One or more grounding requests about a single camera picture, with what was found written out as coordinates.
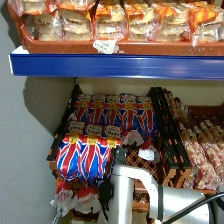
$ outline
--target red white and blue packaging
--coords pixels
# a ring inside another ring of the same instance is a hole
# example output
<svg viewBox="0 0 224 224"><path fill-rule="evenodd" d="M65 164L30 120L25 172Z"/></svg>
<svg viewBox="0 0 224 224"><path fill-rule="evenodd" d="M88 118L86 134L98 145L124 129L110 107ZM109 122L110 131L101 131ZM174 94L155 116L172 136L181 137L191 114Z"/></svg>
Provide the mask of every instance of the red white and blue packaging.
<svg viewBox="0 0 224 224"><path fill-rule="evenodd" d="M120 96L107 95L105 100L105 125L121 126Z"/></svg>
<svg viewBox="0 0 224 224"><path fill-rule="evenodd" d="M137 97L139 133L144 139L158 136L156 114L150 97Z"/></svg>
<svg viewBox="0 0 224 224"><path fill-rule="evenodd" d="M87 123L89 120L89 106L91 96L86 94L78 95L74 105L74 117L76 121Z"/></svg>
<svg viewBox="0 0 224 224"><path fill-rule="evenodd" d="M78 177L82 139L83 135L81 133L71 132L69 135L65 135L58 150L56 163L62 181L60 181L57 187L55 200L51 201L51 205L57 208L59 217L65 216L72 208L71 197L73 192L68 183Z"/></svg>
<svg viewBox="0 0 224 224"><path fill-rule="evenodd" d="M121 94L121 126L123 131L138 130L138 107L134 94Z"/></svg>
<svg viewBox="0 0 224 224"><path fill-rule="evenodd" d="M93 95L89 106L89 124L104 125L105 95Z"/></svg>

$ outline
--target union jack bag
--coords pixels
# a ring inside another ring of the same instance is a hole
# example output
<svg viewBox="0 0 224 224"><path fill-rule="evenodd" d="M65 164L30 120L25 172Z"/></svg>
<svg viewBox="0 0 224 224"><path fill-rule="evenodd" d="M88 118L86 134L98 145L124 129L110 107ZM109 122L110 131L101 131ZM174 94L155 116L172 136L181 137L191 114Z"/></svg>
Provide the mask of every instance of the union jack bag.
<svg viewBox="0 0 224 224"><path fill-rule="evenodd" d="M138 107L136 96L133 94L121 94L121 126L123 131L137 130L138 123Z"/></svg>
<svg viewBox="0 0 224 224"><path fill-rule="evenodd" d="M89 124L104 125L105 96L93 95L89 106Z"/></svg>
<svg viewBox="0 0 224 224"><path fill-rule="evenodd" d="M89 120L89 106L91 96L86 94L80 94L74 105L74 117L76 121L87 123Z"/></svg>
<svg viewBox="0 0 224 224"><path fill-rule="evenodd" d="M107 95L105 101L105 125L121 126L120 96Z"/></svg>
<svg viewBox="0 0 224 224"><path fill-rule="evenodd" d="M143 138L158 135L157 121L150 97L137 97L139 132Z"/></svg>

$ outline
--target orange label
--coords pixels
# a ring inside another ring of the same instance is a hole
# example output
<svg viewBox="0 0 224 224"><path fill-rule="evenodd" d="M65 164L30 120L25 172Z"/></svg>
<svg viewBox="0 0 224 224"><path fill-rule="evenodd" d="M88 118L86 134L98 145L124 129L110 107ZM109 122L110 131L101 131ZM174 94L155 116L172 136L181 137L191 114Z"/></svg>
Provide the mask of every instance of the orange label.
<svg viewBox="0 0 224 224"><path fill-rule="evenodd" d="M75 144L79 140L79 134L77 132L72 132L69 134L68 141L71 144Z"/></svg>
<svg viewBox="0 0 224 224"><path fill-rule="evenodd" d="M126 109L126 110L133 110L134 107L133 107L133 105L132 105L131 103L126 103L126 104L125 104L125 109Z"/></svg>
<svg viewBox="0 0 224 224"><path fill-rule="evenodd" d="M109 145L109 147L112 149L112 148L116 148L116 145L117 145L117 141L115 138L112 138L112 137L108 137L107 139L107 144Z"/></svg>
<svg viewBox="0 0 224 224"><path fill-rule="evenodd" d="M90 144L90 145L96 145L96 143L97 143L97 137L96 136L93 136L93 135L89 135L87 137L87 143Z"/></svg>

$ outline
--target blue shelf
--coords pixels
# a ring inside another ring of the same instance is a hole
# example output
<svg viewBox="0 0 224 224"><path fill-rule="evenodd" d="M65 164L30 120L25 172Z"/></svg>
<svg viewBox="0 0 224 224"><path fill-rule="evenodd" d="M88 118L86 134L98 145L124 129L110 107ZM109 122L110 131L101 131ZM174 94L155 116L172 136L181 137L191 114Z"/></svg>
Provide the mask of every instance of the blue shelf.
<svg viewBox="0 0 224 224"><path fill-rule="evenodd" d="M224 80L224 57L10 54L15 76Z"/></svg>

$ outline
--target shelf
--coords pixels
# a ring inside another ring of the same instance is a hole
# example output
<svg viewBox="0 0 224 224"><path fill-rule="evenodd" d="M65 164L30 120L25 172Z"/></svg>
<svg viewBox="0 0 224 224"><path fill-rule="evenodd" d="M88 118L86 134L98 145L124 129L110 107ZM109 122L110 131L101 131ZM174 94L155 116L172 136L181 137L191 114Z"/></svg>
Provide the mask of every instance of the shelf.
<svg viewBox="0 0 224 224"><path fill-rule="evenodd" d="M224 57L29 54L9 55L15 76L224 80Z"/></svg>

